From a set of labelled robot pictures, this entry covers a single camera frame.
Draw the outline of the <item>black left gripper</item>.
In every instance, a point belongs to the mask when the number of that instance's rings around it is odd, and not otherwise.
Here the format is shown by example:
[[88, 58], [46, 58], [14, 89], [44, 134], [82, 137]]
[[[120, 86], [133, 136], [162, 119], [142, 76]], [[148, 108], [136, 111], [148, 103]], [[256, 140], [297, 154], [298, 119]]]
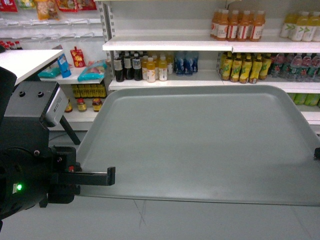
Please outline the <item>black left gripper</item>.
[[76, 149], [72, 146], [50, 147], [52, 161], [49, 189], [39, 202], [41, 208], [48, 204], [69, 204], [80, 194], [80, 186], [112, 186], [116, 180], [116, 168], [108, 167], [107, 172], [81, 172], [76, 161]]

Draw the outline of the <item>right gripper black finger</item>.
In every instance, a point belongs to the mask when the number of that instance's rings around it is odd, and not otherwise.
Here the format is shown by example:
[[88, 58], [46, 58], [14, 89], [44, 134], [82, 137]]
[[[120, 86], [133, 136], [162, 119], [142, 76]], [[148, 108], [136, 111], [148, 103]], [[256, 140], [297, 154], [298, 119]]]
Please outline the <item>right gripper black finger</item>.
[[313, 159], [314, 160], [320, 160], [320, 147], [315, 148]]

